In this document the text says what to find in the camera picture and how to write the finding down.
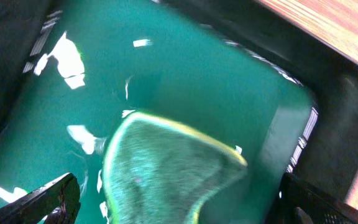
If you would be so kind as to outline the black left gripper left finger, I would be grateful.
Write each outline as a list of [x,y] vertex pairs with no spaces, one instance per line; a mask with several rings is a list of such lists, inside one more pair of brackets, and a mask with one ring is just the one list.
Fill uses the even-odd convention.
[[66,173],[0,208],[1,223],[74,223],[80,210],[80,187]]

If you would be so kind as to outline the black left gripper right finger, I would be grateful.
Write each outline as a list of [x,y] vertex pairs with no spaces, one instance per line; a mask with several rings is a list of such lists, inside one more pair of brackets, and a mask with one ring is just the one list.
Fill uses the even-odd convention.
[[358,223],[358,210],[285,173],[265,223]]

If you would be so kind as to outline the green yellow sponge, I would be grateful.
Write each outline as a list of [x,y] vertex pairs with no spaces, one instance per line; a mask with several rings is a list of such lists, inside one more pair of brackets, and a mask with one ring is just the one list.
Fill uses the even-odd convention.
[[106,149],[110,223],[197,223],[211,197],[246,174],[233,148],[185,124],[128,115]]

